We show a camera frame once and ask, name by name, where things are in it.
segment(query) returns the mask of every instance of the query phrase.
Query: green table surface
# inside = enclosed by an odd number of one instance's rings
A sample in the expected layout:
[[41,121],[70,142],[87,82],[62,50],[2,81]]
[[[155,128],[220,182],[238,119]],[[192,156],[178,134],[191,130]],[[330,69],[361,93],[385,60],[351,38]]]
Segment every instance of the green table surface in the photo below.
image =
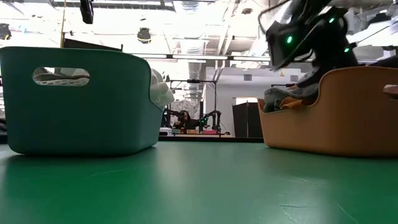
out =
[[0,223],[398,223],[398,161],[160,142],[136,155],[26,157],[0,146]]

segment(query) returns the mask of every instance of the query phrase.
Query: teal storage basket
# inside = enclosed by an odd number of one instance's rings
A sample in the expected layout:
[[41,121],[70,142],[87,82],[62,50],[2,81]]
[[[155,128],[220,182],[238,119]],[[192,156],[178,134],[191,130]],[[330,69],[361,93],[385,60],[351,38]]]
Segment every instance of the teal storage basket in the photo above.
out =
[[[0,49],[10,148],[21,154],[122,156],[156,144],[163,110],[150,101],[150,66],[121,52]],[[82,68],[85,86],[47,86],[39,67]]]

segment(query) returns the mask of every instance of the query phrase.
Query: basket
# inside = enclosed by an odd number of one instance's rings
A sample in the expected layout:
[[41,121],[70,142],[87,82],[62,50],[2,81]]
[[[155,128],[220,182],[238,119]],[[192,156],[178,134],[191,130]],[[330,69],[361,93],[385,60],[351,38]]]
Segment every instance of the basket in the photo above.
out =
[[[10,148],[29,155],[121,156],[156,144],[162,109],[142,58],[86,49],[5,47],[0,61]],[[36,68],[82,68],[84,86],[38,85]]]
[[386,85],[398,85],[398,69],[342,68],[322,78],[311,106],[264,113],[259,99],[264,142],[334,156],[398,156],[398,100],[383,92]]

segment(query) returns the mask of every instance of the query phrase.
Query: green led light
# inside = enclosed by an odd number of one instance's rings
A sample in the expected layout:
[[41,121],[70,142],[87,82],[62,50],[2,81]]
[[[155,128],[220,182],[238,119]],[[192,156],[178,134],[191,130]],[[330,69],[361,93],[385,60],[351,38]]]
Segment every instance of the green led light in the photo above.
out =
[[287,42],[288,44],[290,44],[290,43],[292,42],[292,40],[293,40],[293,37],[292,37],[292,36],[289,36],[289,37],[287,38],[286,42]]

